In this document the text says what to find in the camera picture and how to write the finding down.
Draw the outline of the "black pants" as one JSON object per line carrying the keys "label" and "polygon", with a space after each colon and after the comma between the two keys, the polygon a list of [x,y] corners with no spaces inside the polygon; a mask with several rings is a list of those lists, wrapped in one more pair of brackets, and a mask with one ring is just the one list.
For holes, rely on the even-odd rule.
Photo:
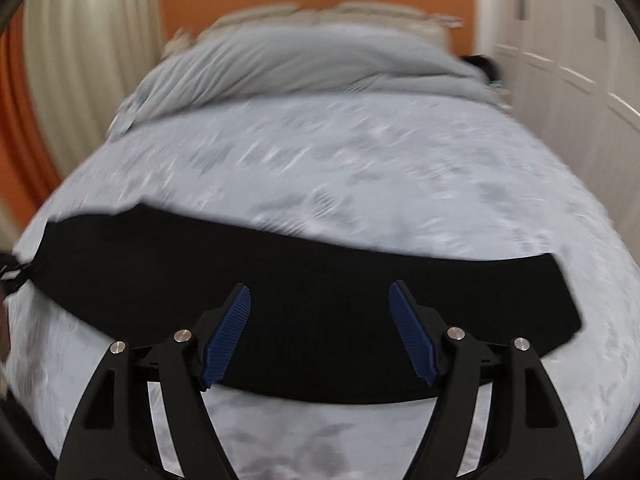
{"label": "black pants", "polygon": [[474,261],[374,252],[145,204],[48,223],[28,276],[82,322],[135,347],[191,327],[244,285],[250,316],[222,382],[300,402],[434,396],[390,314],[396,281],[475,338],[505,344],[523,337],[541,356],[582,328],[549,254]]}

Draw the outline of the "orange curtain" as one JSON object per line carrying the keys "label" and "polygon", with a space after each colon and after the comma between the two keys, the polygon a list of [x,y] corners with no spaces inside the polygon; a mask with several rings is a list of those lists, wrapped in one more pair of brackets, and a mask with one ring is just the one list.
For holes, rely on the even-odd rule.
{"label": "orange curtain", "polygon": [[60,185],[36,121],[24,62],[24,9],[1,34],[1,198],[21,228]]}

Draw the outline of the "butterfly print bed sheet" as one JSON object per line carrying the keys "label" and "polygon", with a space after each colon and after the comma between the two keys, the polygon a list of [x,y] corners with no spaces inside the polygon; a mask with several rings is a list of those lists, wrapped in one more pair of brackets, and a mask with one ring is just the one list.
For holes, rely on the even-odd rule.
{"label": "butterfly print bed sheet", "polygon": [[[446,258],[552,252],[582,331],[544,358],[586,474],[639,403],[639,269],[606,209],[495,107],[441,96],[287,96],[203,107],[106,141],[53,193],[50,218],[144,200],[285,234]],[[9,387],[52,453],[108,346],[25,285],[9,299]],[[247,479],[400,479],[434,401],[306,406],[215,387],[204,400]]]}

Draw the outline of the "dark item beside bed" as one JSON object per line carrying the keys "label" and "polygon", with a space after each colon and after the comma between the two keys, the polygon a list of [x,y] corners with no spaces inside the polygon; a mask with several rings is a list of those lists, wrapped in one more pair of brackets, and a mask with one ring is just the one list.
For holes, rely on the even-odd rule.
{"label": "dark item beside bed", "polygon": [[485,55],[463,55],[462,61],[481,70],[492,86],[502,85],[502,75],[498,65]]}

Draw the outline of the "white wardrobe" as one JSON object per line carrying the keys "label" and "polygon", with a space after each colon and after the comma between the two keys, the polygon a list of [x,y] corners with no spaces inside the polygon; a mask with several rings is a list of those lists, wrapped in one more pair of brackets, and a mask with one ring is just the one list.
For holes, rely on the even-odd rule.
{"label": "white wardrobe", "polygon": [[639,249],[639,39],[614,0],[476,0],[478,52]]}

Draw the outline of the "white bedside ornament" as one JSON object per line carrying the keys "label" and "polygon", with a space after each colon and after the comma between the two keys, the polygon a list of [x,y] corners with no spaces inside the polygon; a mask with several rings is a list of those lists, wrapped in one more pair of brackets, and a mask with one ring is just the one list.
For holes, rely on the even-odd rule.
{"label": "white bedside ornament", "polygon": [[162,60],[171,58],[176,54],[192,48],[195,43],[196,40],[192,36],[190,30],[180,27],[163,46],[163,52],[160,58]]}

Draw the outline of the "grey duvet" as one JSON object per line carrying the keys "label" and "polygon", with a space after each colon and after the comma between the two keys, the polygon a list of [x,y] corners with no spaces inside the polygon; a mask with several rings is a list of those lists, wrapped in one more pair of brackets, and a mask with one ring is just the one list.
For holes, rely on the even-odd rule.
{"label": "grey duvet", "polygon": [[501,104],[485,74],[425,39],[373,26],[258,25],[209,37],[153,68],[107,136],[213,103],[311,93],[412,93]]}

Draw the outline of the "cream curtain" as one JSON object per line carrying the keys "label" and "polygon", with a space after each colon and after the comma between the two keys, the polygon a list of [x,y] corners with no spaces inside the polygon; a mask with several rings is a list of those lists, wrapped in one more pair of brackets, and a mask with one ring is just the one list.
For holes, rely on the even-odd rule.
{"label": "cream curtain", "polygon": [[[19,8],[30,99],[62,182],[160,60],[160,0],[24,0]],[[2,247],[23,230],[1,199]]]}

